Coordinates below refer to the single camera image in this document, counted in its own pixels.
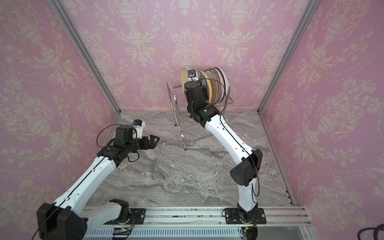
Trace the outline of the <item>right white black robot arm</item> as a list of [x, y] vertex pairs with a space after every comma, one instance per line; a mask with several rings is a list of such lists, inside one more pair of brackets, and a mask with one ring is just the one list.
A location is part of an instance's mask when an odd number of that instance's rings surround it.
[[186, 82], [184, 89], [190, 118], [216, 137], [236, 164], [230, 170], [230, 175], [238, 185], [239, 217], [245, 223], [254, 222], [260, 193], [255, 187], [260, 186], [258, 171], [263, 158], [262, 151], [252, 149], [229, 127], [221, 112], [206, 100], [200, 82]]

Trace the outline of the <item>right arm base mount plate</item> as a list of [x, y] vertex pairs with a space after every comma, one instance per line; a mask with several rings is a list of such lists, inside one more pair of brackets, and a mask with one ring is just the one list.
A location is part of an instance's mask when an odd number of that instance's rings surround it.
[[264, 209], [257, 208], [250, 212], [244, 212], [238, 208], [225, 208], [224, 216], [226, 224], [239, 225], [239, 224], [256, 224], [265, 225], [267, 223], [266, 214]]

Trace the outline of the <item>petal pattern plate orange rim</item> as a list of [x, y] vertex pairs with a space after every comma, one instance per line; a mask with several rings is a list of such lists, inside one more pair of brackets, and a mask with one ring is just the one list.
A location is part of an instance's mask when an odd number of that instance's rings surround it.
[[224, 86], [225, 86], [225, 90], [226, 90], [226, 96], [229, 97], [229, 94], [230, 94], [230, 84], [229, 84], [229, 79], [227, 77], [227, 75], [225, 74], [225, 72], [219, 68], [219, 67], [214, 67], [218, 72], [221, 73], [222, 75], [222, 78], [223, 78], [223, 81], [224, 81]]

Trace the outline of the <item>sunburst pattern plate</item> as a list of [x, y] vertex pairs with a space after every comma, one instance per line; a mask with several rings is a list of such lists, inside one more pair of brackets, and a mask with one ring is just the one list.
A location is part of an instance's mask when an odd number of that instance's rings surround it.
[[217, 104], [218, 103], [221, 103], [223, 100], [224, 100], [224, 97], [225, 97], [225, 86], [224, 86], [224, 81], [223, 81], [223, 78], [222, 78], [222, 75], [220, 72], [218, 72], [214, 67], [211, 68], [211, 70], [213, 71], [214, 75], [215, 75], [215, 78], [217, 79], [218, 81], [218, 100], [217, 100]]
[[220, 83], [218, 73], [214, 69], [205, 70], [212, 86], [212, 104], [216, 104], [220, 97]]

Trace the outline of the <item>yellow plate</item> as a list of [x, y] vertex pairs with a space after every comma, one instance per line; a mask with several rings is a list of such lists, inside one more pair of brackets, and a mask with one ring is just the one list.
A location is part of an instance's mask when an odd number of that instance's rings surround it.
[[213, 89], [211, 79], [205, 72], [200, 71], [201, 75], [204, 77], [207, 93], [208, 93], [208, 102], [213, 104]]

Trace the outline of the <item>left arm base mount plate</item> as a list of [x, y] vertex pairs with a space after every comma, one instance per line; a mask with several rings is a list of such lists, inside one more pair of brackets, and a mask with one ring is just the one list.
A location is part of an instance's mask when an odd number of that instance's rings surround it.
[[119, 222], [117, 220], [106, 222], [105, 225], [132, 225], [135, 223], [136, 225], [143, 225], [145, 216], [146, 216], [145, 208], [133, 208], [130, 209], [131, 214], [128, 216], [128, 220], [126, 222]]

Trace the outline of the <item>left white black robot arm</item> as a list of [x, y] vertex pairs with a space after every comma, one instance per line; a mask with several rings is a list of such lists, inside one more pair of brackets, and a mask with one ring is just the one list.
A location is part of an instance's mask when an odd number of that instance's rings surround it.
[[128, 236], [138, 219], [127, 201], [112, 199], [89, 212], [83, 209], [97, 188], [129, 155], [140, 150], [155, 149], [159, 137], [144, 137], [145, 124], [135, 120], [132, 125], [118, 125], [115, 137], [101, 147], [91, 166], [53, 203], [43, 203], [37, 210], [38, 229], [34, 237], [41, 240], [82, 240], [85, 235], [113, 221], [129, 227], [119, 232]]

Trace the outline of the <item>cream plate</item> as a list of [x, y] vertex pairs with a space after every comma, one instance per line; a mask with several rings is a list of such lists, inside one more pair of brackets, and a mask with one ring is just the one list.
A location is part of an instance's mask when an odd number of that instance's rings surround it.
[[182, 70], [181, 70], [181, 84], [182, 84], [183, 92], [185, 92], [185, 83], [192, 80], [192, 78], [190, 78], [190, 76], [189, 76], [190, 70], [191, 69], [189, 69], [189, 68], [182, 68]]

